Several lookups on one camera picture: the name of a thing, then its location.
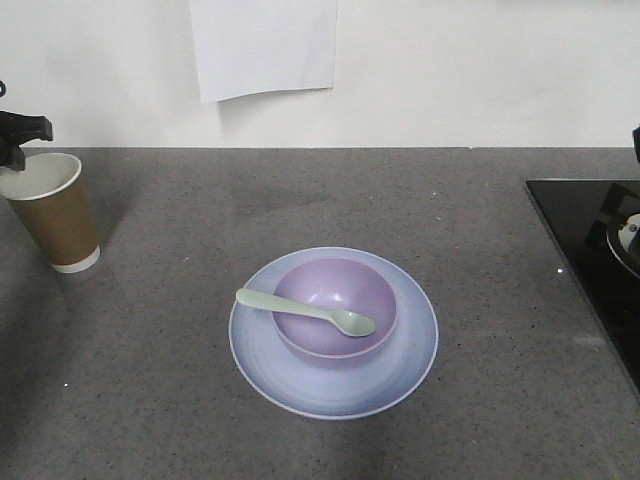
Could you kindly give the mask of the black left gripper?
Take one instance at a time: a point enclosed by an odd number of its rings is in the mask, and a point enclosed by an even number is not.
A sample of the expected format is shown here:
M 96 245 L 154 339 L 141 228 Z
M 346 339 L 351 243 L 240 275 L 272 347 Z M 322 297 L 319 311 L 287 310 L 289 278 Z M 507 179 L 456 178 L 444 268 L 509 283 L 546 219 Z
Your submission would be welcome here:
M 53 140 L 53 127 L 45 116 L 1 112 L 1 166 L 13 171 L 25 169 L 21 146 L 33 140 Z

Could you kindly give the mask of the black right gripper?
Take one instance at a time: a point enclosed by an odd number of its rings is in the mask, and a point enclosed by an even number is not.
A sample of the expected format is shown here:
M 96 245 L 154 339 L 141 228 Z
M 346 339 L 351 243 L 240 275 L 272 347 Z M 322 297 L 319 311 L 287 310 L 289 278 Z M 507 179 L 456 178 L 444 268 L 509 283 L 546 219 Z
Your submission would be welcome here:
M 635 157 L 637 162 L 640 163 L 640 126 L 639 125 L 632 131 L 632 139 L 633 139 Z

